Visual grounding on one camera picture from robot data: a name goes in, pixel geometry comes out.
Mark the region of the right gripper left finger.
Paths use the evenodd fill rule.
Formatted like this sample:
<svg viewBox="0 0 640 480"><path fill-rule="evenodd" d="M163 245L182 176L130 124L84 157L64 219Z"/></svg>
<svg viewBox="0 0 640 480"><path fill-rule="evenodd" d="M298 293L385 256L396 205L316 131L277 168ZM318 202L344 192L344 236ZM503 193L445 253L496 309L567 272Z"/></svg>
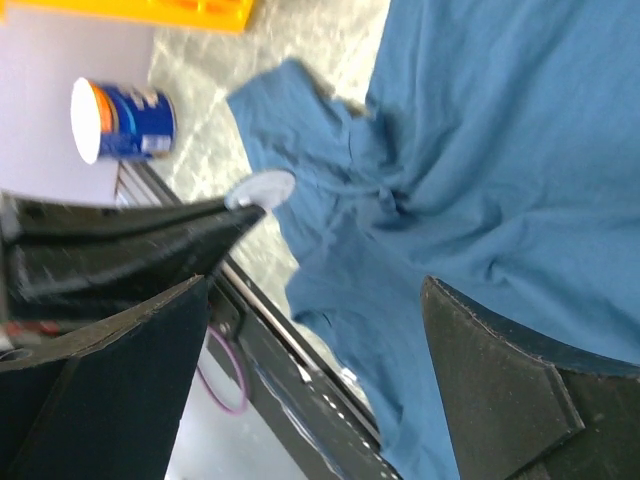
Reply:
<svg viewBox="0 0 640 480"><path fill-rule="evenodd" d="M2 478L163 478L208 321L195 276L3 361Z"/></svg>

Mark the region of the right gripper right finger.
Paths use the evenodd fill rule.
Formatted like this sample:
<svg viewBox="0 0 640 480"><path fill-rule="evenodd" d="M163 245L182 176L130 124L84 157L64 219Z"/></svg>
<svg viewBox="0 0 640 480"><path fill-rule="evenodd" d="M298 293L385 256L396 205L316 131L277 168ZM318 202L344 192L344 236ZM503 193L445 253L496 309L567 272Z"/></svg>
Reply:
<svg viewBox="0 0 640 480"><path fill-rule="evenodd" d="M432 277L421 302L461 478L638 478L638 366L551 339Z"/></svg>

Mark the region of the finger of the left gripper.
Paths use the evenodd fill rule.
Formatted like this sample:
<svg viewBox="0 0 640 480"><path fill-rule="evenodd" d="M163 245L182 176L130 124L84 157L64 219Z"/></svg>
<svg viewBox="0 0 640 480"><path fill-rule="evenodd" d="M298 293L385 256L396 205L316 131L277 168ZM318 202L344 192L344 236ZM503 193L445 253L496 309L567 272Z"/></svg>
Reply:
<svg viewBox="0 0 640 480"><path fill-rule="evenodd" d="M14 245L1 239L2 319L100 320L201 276L149 297L135 296L127 283L132 237Z"/></svg>
<svg viewBox="0 0 640 480"><path fill-rule="evenodd" d="M180 205L111 208L1 195L1 239L14 244L98 242L160 231L226 213L220 198Z"/></svg>

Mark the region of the blue t-shirt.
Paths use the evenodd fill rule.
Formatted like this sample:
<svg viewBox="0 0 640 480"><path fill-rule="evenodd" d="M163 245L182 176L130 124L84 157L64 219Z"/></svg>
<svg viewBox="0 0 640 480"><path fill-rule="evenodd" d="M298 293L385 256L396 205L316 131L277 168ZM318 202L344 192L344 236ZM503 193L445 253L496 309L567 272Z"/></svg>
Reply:
<svg viewBox="0 0 640 480"><path fill-rule="evenodd" d="M639 5L395 1L358 116L298 61L228 99L297 261L286 296L357 376L405 479L455 479L427 276L569 345L639 359Z"/></svg>

